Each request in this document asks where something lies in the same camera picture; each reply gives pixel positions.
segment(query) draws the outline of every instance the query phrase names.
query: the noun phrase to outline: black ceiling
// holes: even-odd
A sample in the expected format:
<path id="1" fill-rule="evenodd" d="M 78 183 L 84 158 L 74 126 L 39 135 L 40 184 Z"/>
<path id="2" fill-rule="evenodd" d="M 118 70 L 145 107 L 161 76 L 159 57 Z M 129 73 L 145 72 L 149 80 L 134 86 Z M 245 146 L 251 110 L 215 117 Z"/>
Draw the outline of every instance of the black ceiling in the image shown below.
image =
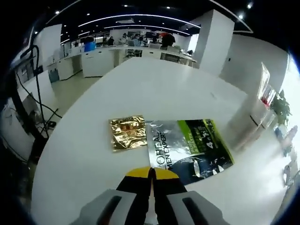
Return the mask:
<path id="1" fill-rule="evenodd" d="M 69 8 L 61 11 L 66 6 L 74 3 Z M 244 13 L 245 23 L 253 30 L 253 34 L 239 33 L 243 35 L 254 36 L 256 38 L 271 42 L 278 47 L 287 50 L 288 44 L 286 39 L 282 36 L 284 33 L 280 32 L 280 23 L 276 23 L 274 13 L 271 9 L 271 2 L 261 0 L 216 0 L 217 3 L 226 7 L 234 14 Z M 247 9 L 248 3 L 252 2 L 253 7 Z M 79 1 L 63 1 L 52 4 L 50 6 L 50 12 L 53 16 L 56 10 L 61 11 L 55 18 L 53 18 L 48 25 L 54 25 L 62 23 L 66 27 L 62 28 L 63 36 L 61 41 L 68 38 L 71 40 L 77 39 L 78 34 L 90 31 L 89 34 L 99 33 L 104 31 L 104 27 L 116 26 L 116 21 L 133 18 L 135 24 L 160 26 L 178 30 L 182 25 L 181 22 L 172 21 L 164 18 L 146 17 L 146 16 L 129 16 L 101 20 L 93 22 L 82 27 L 78 27 L 80 24 L 96 20 L 103 17 L 113 15 L 124 15 L 124 14 L 152 14 L 168 16 L 184 21 L 193 20 L 203 13 L 216 9 L 222 14 L 228 16 L 235 24 L 235 31 L 248 31 L 248 28 L 239 22 L 233 15 L 228 13 L 226 10 L 211 2 L 210 0 L 188 0 L 188 1 L 94 1 L 94 0 L 79 0 Z M 197 28 L 185 30 L 184 32 L 189 34 L 198 33 Z"/>

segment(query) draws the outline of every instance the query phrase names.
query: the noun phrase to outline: gold packet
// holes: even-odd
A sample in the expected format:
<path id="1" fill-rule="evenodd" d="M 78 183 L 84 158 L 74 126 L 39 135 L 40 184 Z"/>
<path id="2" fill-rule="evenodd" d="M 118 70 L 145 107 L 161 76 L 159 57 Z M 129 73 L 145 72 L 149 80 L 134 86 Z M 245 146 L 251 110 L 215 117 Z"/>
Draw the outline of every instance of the gold packet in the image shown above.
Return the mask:
<path id="1" fill-rule="evenodd" d="M 134 149 L 147 144 L 143 116 L 130 116 L 109 120 L 114 151 Z"/>

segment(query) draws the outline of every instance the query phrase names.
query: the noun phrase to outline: white pillar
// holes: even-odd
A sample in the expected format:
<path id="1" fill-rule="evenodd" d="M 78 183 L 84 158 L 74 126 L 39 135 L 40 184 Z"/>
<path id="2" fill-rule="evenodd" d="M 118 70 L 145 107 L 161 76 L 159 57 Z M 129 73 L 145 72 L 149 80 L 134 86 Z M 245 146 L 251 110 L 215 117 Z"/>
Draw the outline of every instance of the white pillar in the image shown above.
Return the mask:
<path id="1" fill-rule="evenodd" d="M 193 58 L 199 68 L 213 76 L 219 76 L 226 60 L 234 22 L 216 10 L 200 18 L 201 29 Z"/>

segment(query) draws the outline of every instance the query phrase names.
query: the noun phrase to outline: green label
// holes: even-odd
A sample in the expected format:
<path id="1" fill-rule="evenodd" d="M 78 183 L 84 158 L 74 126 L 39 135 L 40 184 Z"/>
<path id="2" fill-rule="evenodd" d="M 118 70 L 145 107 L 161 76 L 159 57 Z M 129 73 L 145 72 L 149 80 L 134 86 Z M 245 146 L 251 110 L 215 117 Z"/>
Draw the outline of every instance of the green label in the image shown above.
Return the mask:
<path id="1" fill-rule="evenodd" d="M 192 132 L 190 130 L 190 128 L 188 127 L 187 123 L 185 122 L 185 120 L 179 120 L 177 121 L 186 141 L 187 141 L 187 145 L 191 151 L 192 154 L 200 154 L 197 145 L 195 143 L 195 140 L 193 138 Z"/>

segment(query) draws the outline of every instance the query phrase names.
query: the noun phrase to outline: ceiling light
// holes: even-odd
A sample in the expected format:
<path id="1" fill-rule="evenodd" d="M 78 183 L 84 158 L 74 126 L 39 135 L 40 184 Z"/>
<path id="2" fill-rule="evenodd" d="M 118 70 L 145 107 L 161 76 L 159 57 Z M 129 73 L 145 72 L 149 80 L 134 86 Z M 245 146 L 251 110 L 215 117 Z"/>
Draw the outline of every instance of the ceiling light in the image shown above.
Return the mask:
<path id="1" fill-rule="evenodd" d="M 64 41 L 62 41 L 60 44 L 63 44 L 63 43 L 65 43 L 65 42 L 68 41 L 68 40 L 70 40 L 70 39 L 64 40 Z"/>
<path id="2" fill-rule="evenodd" d="M 189 35 L 188 33 L 185 33 L 185 32 L 180 31 L 180 30 L 174 30 L 174 29 L 170 29 L 170 28 L 166 28 L 166 27 L 148 26 L 148 25 L 119 25 L 119 26 L 112 26 L 112 27 L 104 27 L 104 29 L 114 28 L 114 27 L 155 27 L 155 28 L 172 30 L 172 31 L 175 31 L 175 32 L 179 32 L 179 33 L 183 33 L 183 34 Z"/>
<path id="3" fill-rule="evenodd" d="M 153 17 L 165 18 L 165 19 L 169 19 L 169 20 L 175 20 L 175 21 L 178 21 L 178 22 L 182 22 L 182 23 L 185 23 L 185 24 L 192 25 L 192 26 L 197 27 L 197 28 L 201 28 L 200 26 L 198 26 L 198 25 L 196 25 L 196 24 L 193 24 L 193 23 L 191 23 L 191 22 L 187 22 L 187 21 L 184 21 L 184 20 L 179 20 L 179 19 L 175 19 L 175 18 L 172 18 L 172 17 L 168 17 L 168 16 L 151 15 L 151 14 L 125 14 L 125 15 L 113 15 L 113 16 L 103 17 L 103 18 L 100 18 L 100 19 L 96 19 L 96 20 L 92 20 L 92 21 L 89 21 L 89 22 L 80 24 L 78 27 L 82 27 L 82 26 L 84 26 L 84 25 L 86 25 L 86 24 L 93 23 L 93 22 L 100 21 L 100 20 L 111 19 L 111 18 L 117 18 L 117 17 L 125 17 L 125 16 L 153 16 Z"/>
<path id="4" fill-rule="evenodd" d="M 88 33 L 89 33 L 89 31 L 81 33 L 81 34 L 78 34 L 78 36 L 83 35 L 83 34 L 88 34 Z"/>

